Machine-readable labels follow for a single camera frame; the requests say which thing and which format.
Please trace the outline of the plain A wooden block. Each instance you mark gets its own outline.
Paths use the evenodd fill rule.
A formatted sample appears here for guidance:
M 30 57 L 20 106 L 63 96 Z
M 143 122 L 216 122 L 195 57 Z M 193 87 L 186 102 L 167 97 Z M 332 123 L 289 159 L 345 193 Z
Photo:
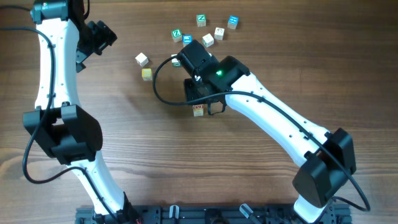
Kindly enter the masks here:
M 196 112 L 194 112 L 194 117 L 197 117 L 197 116 L 203 116 L 203 112 L 202 111 L 196 111 Z

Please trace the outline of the red M wooden block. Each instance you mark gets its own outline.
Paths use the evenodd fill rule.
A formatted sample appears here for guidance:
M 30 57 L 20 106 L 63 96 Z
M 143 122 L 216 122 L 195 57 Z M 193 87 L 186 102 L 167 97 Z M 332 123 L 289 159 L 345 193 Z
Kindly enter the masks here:
M 195 113 L 202 113 L 204 110 L 204 105 L 193 105 L 193 111 Z

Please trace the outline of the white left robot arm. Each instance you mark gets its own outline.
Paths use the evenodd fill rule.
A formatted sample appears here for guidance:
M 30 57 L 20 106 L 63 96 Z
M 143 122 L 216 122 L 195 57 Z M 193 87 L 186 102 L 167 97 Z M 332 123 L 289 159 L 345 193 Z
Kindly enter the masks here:
M 30 12 L 40 41 L 40 86 L 35 108 L 23 125 L 44 153 L 73 172 L 93 202 L 78 223 L 139 223 L 141 216 L 113 180 L 101 148 L 99 122 L 80 104 L 76 75 L 84 61 L 116 41 L 101 21 L 88 21 L 83 1 L 35 1 Z

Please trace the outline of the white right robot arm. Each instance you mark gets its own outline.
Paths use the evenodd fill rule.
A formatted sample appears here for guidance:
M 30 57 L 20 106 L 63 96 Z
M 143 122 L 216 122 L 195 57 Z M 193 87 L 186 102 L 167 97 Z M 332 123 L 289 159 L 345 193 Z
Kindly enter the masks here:
M 191 77 L 186 89 L 190 104 L 219 101 L 245 115 L 287 152 L 299 168 L 292 181 L 298 192 L 293 220 L 319 222 L 337 191 L 353 181 L 352 137 L 341 128 L 331 133 L 299 115 L 232 56 L 222 61 L 208 53 L 177 58 Z

